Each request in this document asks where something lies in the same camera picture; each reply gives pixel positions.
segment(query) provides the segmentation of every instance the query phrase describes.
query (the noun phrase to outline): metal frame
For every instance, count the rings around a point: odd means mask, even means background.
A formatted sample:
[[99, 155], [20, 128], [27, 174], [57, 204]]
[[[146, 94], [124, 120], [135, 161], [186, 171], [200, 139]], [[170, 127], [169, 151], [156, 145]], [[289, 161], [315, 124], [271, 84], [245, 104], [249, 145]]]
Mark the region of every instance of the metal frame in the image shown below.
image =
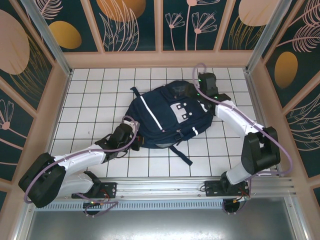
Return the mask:
[[267, 45], [269, 44], [270, 40], [276, 33], [283, 17], [287, 13], [292, 0], [281, 0], [279, 1], [278, 5], [276, 6], [270, 21], [265, 26], [257, 44], [254, 47], [253, 53], [248, 61], [246, 66], [247, 72], [250, 74], [255, 66], [257, 65], [258, 61], [260, 60], [263, 52], [265, 51]]

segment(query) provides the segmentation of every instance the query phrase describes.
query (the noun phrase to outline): decorative wallpaper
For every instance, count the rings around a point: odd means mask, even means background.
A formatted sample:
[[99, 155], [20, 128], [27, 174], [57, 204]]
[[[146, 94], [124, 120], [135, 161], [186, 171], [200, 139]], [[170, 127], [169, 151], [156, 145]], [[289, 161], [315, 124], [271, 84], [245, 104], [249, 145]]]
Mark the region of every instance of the decorative wallpaper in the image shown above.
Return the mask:
[[226, 0], [164, 0], [163, 50], [213, 50]]
[[319, 72], [319, 44], [319, 0], [306, 0], [266, 63], [283, 107]]
[[314, 188], [313, 193], [320, 207], [320, 187]]
[[34, 0], [34, 3], [63, 52], [98, 51], [80, 0]]
[[0, 78], [38, 108], [52, 65], [8, 0], [0, 1]]
[[106, 52], [155, 51], [154, 0], [90, 0]]
[[320, 84], [287, 115], [292, 136], [309, 178], [320, 174]]
[[2, 206], [5, 203], [6, 195], [7, 193], [5, 191], [0, 191], [0, 213], [1, 213]]
[[0, 178], [12, 180], [33, 120], [0, 90]]
[[279, 0], [236, 0], [221, 50], [253, 50]]
[[273, 40], [276, 38], [276, 36], [278, 35], [278, 33], [280, 32], [282, 26], [284, 25], [285, 21], [287, 20], [289, 14], [291, 13], [292, 9], [294, 8], [295, 4], [297, 3], [297, 0], [292, 0], [288, 10], [286, 11], [281, 23], [279, 24], [277, 30], [275, 31], [274, 35], [272, 36], [272, 38], [270, 39], [268, 45], [266, 46], [264, 52], [262, 53], [262, 58], [265, 58], [267, 52], [269, 51], [271, 45], [274, 43]]

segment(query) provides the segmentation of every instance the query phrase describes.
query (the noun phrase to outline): dark teal wall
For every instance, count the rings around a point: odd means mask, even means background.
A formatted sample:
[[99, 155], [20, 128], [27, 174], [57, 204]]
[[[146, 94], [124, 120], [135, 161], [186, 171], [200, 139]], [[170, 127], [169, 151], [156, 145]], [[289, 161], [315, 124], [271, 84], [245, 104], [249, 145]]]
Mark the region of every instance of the dark teal wall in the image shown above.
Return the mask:
[[[221, 19], [225, 10], [226, 1], [206, 1], [211, 4], [190, 6], [189, 22], [187, 16], [189, 5], [187, 1], [164, 0], [163, 1], [163, 50], [176, 51], [186, 50], [213, 50], [217, 34], [220, 28]], [[195, 28], [201, 27], [204, 31], [197, 35]]]
[[[34, 109], [37, 109], [47, 84], [52, 65], [8, 0], [0, 1], [0, 10], [10, 14], [21, 24], [28, 36], [30, 48], [29, 61], [22, 73], [9, 74], [0, 68], [0, 77], [17, 91], [17, 93], [34, 107]], [[9, 33], [1, 32], [0, 34], [7, 35]]]

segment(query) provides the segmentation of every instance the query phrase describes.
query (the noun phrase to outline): orange circle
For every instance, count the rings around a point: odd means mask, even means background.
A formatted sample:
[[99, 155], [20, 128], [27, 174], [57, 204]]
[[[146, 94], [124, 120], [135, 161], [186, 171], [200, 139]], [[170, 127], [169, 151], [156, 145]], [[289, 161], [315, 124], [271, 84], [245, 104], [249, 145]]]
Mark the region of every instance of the orange circle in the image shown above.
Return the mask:
[[131, 21], [130, 10], [138, 18], [146, 9], [146, 0], [96, 0], [96, 3], [108, 18], [117, 22]]

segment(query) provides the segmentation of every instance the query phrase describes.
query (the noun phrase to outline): floral line drawing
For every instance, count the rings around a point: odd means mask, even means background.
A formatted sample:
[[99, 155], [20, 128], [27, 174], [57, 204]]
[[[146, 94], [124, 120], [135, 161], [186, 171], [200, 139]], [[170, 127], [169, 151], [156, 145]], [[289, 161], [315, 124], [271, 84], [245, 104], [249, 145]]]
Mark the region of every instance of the floral line drawing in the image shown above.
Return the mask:
[[287, 117], [291, 133], [300, 151], [320, 148], [320, 94], [310, 103], [292, 109]]
[[199, 19], [199, 12], [193, 13], [192, 24], [195, 32], [194, 40], [194, 50], [197, 50], [197, 38], [198, 34], [210, 33], [217, 30], [217, 25], [215, 23], [216, 19], [214, 17], [215, 13], [203, 13]]
[[290, 26], [295, 24], [299, 19], [303, 19], [304, 23], [308, 26], [316, 25], [320, 22], [320, 1], [319, 0], [308, 0], [306, 4], [303, 14], [299, 16], [296, 20], [290, 23]]
[[188, 51], [188, 26], [189, 26], [189, 16], [191, 7], [197, 5], [210, 5], [219, 3], [220, 0], [186, 0], [188, 6], [188, 11], [186, 14], [186, 28], [185, 28], [185, 50]]
[[123, 1], [123, 11], [115, 0], [110, 2], [112, 6], [106, 0], [101, 0], [102, 7], [109, 16], [105, 18], [99, 13], [104, 25], [103, 45], [108, 52], [127, 52], [132, 46], [135, 51], [139, 44], [139, 26], [135, 13]]
[[303, 19], [304, 26], [296, 31], [293, 39], [279, 43], [276, 47], [292, 43], [295, 52], [311, 53], [320, 43], [320, 0], [308, 0], [303, 14], [294, 20], [292, 26], [299, 19]]
[[[27, 138], [26, 136], [10, 128], [10, 122], [14, 114], [14, 109], [15, 109], [15, 105], [11, 101], [8, 101], [6, 105], [5, 101], [3, 99], [0, 99], [0, 130], [4, 130], [4, 131], [9, 130], [14, 134], [17, 134], [18, 136], [26, 139]], [[23, 147], [18, 146], [9, 141], [6, 141], [2, 138], [0, 138], [0, 142], [7, 144], [11, 147], [14, 147], [16, 149], [23, 150]]]
[[175, 51], [176, 48], [175, 48], [172, 29], [183, 27], [185, 25], [185, 21], [183, 21], [183, 17], [181, 16], [181, 13], [179, 13], [179, 14], [173, 13], [172, 16], [170, 13], [167, 13], [165, 15], [165, 20], [168, 23], [168, 26], [170, 28], [172, 47], [173, 47], [173, 50]]

